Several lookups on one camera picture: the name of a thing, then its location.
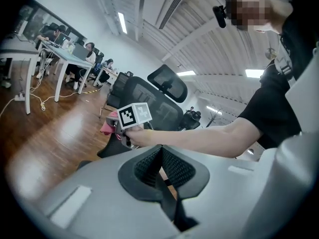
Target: black t-shirt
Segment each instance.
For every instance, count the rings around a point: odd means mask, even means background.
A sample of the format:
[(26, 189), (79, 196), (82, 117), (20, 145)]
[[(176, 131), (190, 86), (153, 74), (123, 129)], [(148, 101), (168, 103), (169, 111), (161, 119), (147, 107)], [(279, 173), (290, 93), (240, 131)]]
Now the black t-shirt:
[[(295, 80), (299, 78), (313, 57), (317, 35), (297, 10), (283, 25), (281, 43), (289, 55)], [(278, 147), (286, 138), (301, 131), (298, 120), (285, 94), (290, 86), (279, 74), (273, 60), (261, 77), (261, 88), (256, 91), (240, 116), (253, 123), (263, 136), (258, 142), (265, 148)]]
[(41, 34), (41, 36), (48, 37), (51, 42), (54, 42), (56, 39), (53, 30), (46, 31), (45, 33)]

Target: white cable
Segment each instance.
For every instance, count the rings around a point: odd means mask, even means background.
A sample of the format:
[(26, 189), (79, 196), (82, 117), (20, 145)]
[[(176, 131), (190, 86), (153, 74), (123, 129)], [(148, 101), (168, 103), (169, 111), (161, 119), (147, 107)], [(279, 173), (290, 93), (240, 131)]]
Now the white cable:
[(14, 100), (14, 98), (13, 99), (11, 99), (6, 105), (5, 105), (5, 107), (2, 109), (2, 111), (1, 111), (1, 113), (0, 113), (0, 117), (2, 116), (2, 114), (3, 114), (3, 112), (5, 111), (5, 109), (6, 109), (6, 107), (11, 103), (11, 101), (13, 101)]
[[(49, 56), (48, 56), (46, 59), (49, 59), (50, 56), (52, 57), (52, 55), (53, 55), (53, 51), (50, 52)], [(45, 72), (46, 68), (47, 68), (49, 65), (50, 65), (50, 63), (48, 63), (48, 64), (44, 67), (43, 73), (42, 73), (42, 75), (41, 75), (41, 77), (40, 77), (40, 79), (39, 79), (38, 84), (36, 85), (35, 88), (34, 88), (34, 87), (31, 87), (31, 88), (30, 88), (30, 89), (33, 89), (32, 91), (30, 91), (30, 93), (34, 92), (38, 87), (40, 87), (42, 78), (43, 78), (43, 76), (44, 76), (44, 72)]]
[[(76, 93), (77, 93), (77, 92), (74, 92), (74, 93), (72, 93), (72, 94), (70, 94), (70, 95), (68, 95), (68, 96), (59, 96), (59, 97), (61, 97), (61, 98), (67, 98), (67, 97), (70, 97), (70, 96), (72, 96), (72, 95), (74, 95), (74, 94), (76, 94)], [(48, 101), (50, 98), (54, 98), (54, 97), (55, 97), (55, 96), (48, 97), (45, 101), (42, 101), (40, 97), (38, 97), (38, 96), (36, 96), (36, 95), (34, 95), (34, 94), (31, 94), (31, 93), (30, 93), (30, 95), (40, 99), (40, 101), (41, 101), (41, 104), (40, 104), (40, 105), (41, 105), (41, 110), (43, 110), (43, 111), (45, 111), (45, 105), (44, 105), (44, 103), (45, 103), (46, 101)]]

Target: pink cloth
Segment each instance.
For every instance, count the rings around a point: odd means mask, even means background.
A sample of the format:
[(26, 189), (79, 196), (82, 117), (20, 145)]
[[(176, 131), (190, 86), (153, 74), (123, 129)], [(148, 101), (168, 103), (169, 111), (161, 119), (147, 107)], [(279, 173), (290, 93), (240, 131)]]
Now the pink cloth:
[[(115, 117), (115, 118), (118, 118), (118, 113), (116, 111), (114, 112), (111, 112), (108, 117)], [(100, 129), (100, 132), (105, 134), (105, 135), (110, 135), (112, 133), (115, 132), (115, 127), (113, 126), (110, 126), (106, 123), (106, 121), (104, 122), (103, 126), (101, 127)]]

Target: computer monitor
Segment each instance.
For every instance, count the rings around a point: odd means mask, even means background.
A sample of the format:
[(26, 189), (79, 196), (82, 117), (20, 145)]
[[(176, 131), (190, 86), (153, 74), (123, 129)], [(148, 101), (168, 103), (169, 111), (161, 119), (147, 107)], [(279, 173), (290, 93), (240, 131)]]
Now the computer monitor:
[(63, 33), (60, 33), (59, 36), (55, 39), (55, 44), (62, 46), (64, 40), (67, 39), (68, 41), (71, 40), (71, 38)]

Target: laptop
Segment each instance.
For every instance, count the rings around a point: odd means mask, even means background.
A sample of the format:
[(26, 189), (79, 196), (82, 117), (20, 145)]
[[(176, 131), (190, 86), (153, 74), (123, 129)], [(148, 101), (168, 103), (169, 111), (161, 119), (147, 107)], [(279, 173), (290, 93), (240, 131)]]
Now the laptop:
[(86, 48), (84, 48), (81, 44), (79, 43), (75, 44), (75, 48), (72, 53), (73, 56), (76, 56), (77, 58), (81, 60), (85, 60), (88, 54), (89, 54), (89, 51)]
[(69, 37), (63, 33), (60, 33), (59, 36), (55, 39), (54, 43), (58, 46), (62, 46), (65, 39), (67, 39), (70, 42), (71, 37)]

